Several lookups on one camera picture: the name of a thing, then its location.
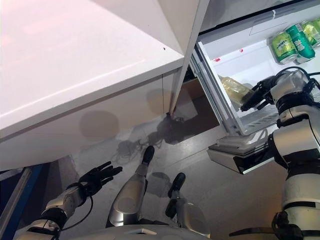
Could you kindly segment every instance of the refrigerator drawer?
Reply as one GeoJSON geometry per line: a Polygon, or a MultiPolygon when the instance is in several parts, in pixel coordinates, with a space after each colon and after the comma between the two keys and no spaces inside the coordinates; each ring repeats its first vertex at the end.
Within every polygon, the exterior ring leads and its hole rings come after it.
{"type": "MultiPolygon", "coordinates": [[[[276,63],[270,38],[286,27],[320,17],[318,0],[302,1],[265,12],[200,35],[191,57],[191,66],[221,125],[230,136],[248,136],[274,125],[278,111],[274,105],[242,112],[231,101],[219,76],[230,77],[252,88],[295,63],[276,63]]],[[[308,73],[320,71],[320,48],[316,57],[300,67],[308,73]]],[[[319,97],[315,90],[313,96],[319,97]]]]}

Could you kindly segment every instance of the black robotic glove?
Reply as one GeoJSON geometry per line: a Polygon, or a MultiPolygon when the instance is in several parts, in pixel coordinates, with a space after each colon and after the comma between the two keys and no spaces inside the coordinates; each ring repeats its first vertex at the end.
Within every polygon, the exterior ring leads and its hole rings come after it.
{"type": "Polygon", "coordinates": [[[111,161],[108,161],[98,167],[91,169],[85,175],[80,177],[77,183],[71,184],[67,187],[67,189],[73,186],[81,186],[86,197],[95,195],[103,185],[114,179],[114,175],[122,172],[121,166],[114,168],[112,165],[109,166],[110,164],[111,161]]]}

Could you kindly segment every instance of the white cabinet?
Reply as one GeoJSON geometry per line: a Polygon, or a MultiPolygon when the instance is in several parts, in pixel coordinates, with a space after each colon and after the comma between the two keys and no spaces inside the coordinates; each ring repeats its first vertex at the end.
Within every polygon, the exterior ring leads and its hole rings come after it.
{"type": "Polygon", "coordinates": [[[4,0],[0,170],[172,111],[208,2],[4,0]]]}

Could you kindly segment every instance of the cabinet door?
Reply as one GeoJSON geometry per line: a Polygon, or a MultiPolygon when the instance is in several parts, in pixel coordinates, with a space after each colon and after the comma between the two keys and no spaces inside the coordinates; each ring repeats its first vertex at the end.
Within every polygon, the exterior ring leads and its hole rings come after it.
{"type": "Polygon", "coordinates": [[[4,139],[0,170],[54,161],[163,113],[163,78],[158,76],[4,139]]]}

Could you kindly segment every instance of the white shelf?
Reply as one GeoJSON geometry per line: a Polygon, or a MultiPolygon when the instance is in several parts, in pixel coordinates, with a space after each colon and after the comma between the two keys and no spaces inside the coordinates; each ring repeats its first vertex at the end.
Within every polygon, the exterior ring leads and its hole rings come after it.
{"type": "Polygon", "coordinates": [[[1,137],[183,64],[156,0],[4,0],[1,11],[1,137]]]}

